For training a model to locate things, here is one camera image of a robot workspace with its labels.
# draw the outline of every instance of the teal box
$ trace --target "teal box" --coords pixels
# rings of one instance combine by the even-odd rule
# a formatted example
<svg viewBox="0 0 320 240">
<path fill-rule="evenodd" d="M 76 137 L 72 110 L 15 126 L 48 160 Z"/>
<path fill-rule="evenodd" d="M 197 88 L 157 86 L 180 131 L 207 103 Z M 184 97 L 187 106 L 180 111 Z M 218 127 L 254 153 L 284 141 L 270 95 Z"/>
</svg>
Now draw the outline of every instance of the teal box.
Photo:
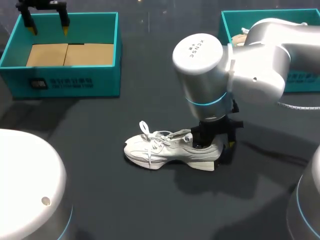
<svg viewBox="0 0 320 240">
<path fill-rule="evenodd" d="M 232 42 L 231 38 L 233 36 L 242 34 L 241 28 L 250 29 L 256 22 L 267 18 L 320 26 L 320 13 L 318 9 L 222 11 L 218 39 L 223 45 L 227 45 Z M 320 75 L 290 70 L 284 91 L 286 93 L 320 92 Z"/>
<path fill-rule="evenodd" d="M 0 75 L 14 98 L 118 97 L 122 41 L 117 12 L 69 13 L 64 35 L 59 14 L 32 14 L 38 34 L 18 17 L 0 60 Z M 26 66 L 33 44 L 113 44 L 112 65 Z"/>
</svg>

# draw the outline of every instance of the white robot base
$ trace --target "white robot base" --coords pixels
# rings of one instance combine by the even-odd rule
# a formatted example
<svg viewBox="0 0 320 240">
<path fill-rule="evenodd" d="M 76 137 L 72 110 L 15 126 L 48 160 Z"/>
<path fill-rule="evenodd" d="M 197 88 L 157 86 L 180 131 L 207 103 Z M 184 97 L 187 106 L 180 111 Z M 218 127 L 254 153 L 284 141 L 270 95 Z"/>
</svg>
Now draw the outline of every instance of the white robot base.
<svg viewBox="0 0 320 240">
<path fill-rule="evenodd" d="M 0 129 L 0 240 L 74 240 L 67 174 L 54 148 Z"/>
<path fill-rule="evenodd" d="M 289 232 L 294 240 L 320 239 L 320 147 L 295 188 L 286 213 Z"/>
</svg>

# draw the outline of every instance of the white sneaker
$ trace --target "white sneaker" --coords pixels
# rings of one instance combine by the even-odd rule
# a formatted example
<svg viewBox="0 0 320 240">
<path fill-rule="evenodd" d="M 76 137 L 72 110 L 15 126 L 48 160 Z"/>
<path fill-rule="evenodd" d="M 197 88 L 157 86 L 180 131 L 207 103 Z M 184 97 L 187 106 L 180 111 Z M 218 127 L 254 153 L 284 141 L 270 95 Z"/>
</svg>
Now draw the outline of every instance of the white sneaker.
<svg viewBox="0 0 320 240">
<path fill-rule="evenodd" d="M 194 169 L 213 171 L 224 144 L 216 137 L 206 148 L 194 148 L 191 130 L 177 132 L 149 132 L 148 125 L 139 123 L 143 132 L 125 141 L 124 154 L 133 163 L 147 169 L 157 170 L 172 160 L 180 160 Z"/>
</svg>

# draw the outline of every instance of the gray tabletop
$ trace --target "gray tabletop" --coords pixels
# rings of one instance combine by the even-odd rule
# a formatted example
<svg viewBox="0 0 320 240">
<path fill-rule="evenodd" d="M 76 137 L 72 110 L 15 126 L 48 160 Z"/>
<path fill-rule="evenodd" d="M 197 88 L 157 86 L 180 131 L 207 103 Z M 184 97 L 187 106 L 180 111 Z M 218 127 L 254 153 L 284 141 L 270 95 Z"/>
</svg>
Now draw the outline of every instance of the gray tabletop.
<svg viewBox="0 0 320 240">
<path fill-rule="evenodd" d="M 68 0 L 70 12 L 119 12 L 121 96 L 13 101 L 0 80 L 0 128 L 33 133 L 60 154 L 71 183 L 79 240 L 289 239 L 290 192 L 320 142 L 320 112 L 239 102 L 245 127 L 233 163 L 214 172 L 169 164 L 141 169 L 123 157 L 124 141 L 198 124 L 173 72 L 172 51 L 194 33 L 216 35 L 221 10 L 317 8 L 316 0 Z M 10 32 L 18 12 L 0 6 Z M 320 106 L 320 94 L 283 102 Z"/>
</svg>

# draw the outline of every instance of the white robotic arm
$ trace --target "white robotic arm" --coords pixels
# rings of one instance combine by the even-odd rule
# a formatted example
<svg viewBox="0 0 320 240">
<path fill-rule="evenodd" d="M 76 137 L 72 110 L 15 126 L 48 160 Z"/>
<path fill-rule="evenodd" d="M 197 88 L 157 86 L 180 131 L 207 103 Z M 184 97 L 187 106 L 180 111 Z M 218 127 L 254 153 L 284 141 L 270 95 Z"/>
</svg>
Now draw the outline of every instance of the white robotic arm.
<svg viewBox="0 0 320 240">
<path fill-rule="evenodd" d="M 320 26 L 263 19 L 242 47 L 194 34 L 178 43 L 172 59 L 193 115 L 212 122 L 231 112 L 233 97 L 278 103 L 289 69 L 320 74 Z"/>
</svg>

